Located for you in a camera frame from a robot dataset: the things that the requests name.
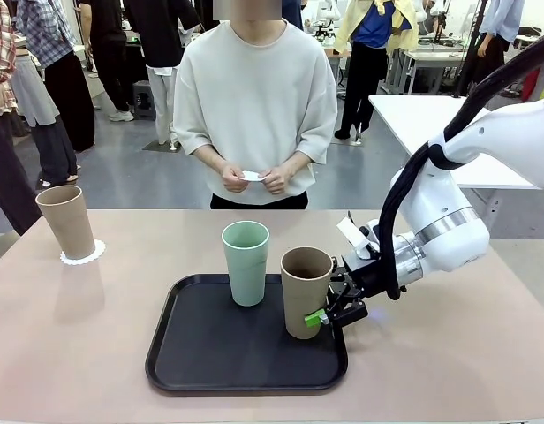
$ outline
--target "brown cup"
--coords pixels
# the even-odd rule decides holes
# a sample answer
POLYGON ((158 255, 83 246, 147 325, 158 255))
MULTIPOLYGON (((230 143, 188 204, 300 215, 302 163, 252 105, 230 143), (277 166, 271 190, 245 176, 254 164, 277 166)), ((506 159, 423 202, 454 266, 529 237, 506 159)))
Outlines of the brown cup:
POLYGON ((321 326, 309 328, 305 318, 325 307, 332 271, 331 257, 313 247, 298 247, 283 256, 283 312, 286 329, 295 338, 319 333, 321 326))
POLYGON ((61 185, 36 196, 36 204, 48 221, 66 258, 80 260, 95 251, 92 229, 87 218, 81 188, 61 185))

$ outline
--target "mint green cup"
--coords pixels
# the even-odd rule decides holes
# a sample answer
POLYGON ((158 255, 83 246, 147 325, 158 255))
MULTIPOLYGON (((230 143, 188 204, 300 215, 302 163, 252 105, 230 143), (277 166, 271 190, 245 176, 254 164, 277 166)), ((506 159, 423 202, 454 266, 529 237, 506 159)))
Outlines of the mint green cup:
POLYGON ((258 305, 264 299, 268 228, 261 223, 240 221, 225 228, 221 238, 233 300, 242 307, 258 305))

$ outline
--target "green tab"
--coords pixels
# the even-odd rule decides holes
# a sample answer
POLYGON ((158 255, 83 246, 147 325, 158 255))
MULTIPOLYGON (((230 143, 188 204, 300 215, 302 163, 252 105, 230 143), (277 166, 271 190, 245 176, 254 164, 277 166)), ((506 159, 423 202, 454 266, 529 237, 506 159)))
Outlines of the green tab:
POLYGON ((317 325, 321 325, 321 318, 327 316, 324 309, 320 309, 315 314, 308 315, 306 317, 306 326, 311 328, 317 325))

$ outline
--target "white sweatshirt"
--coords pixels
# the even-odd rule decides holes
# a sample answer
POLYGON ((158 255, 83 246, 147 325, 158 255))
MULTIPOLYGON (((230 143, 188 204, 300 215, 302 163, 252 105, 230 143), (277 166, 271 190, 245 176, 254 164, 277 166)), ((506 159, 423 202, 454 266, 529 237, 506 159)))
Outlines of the white sweatshirt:
MULTIPOLYGON (((212 144, 226 161, 255 172, 281 165, 297 150, 326 162, 336 83, 322 46, 293 25, 276 42, 256 47, 223 22, 188 46, 178 75, 174 126, 188 155, 212 144)), ((283 195, 270 194, 262 183, 230 193, 208 169, 214 194, 248 205, 300 195, 314 182, 309 165, 283 195)))

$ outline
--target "black tray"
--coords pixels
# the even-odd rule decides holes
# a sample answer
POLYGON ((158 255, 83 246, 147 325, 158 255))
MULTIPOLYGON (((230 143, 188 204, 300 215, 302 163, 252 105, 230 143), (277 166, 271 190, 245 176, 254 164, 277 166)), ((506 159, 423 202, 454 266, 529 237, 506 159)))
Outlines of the black tray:
POLYGON ((240 307, 229 276, 197 275, 170 290, 146 370, 158 389, 186 395, 325 390, 341 380, 347 365, 339 327, 322 326, 306 341, 288 334, 280 276, 267 276, 259 305, 240 307))

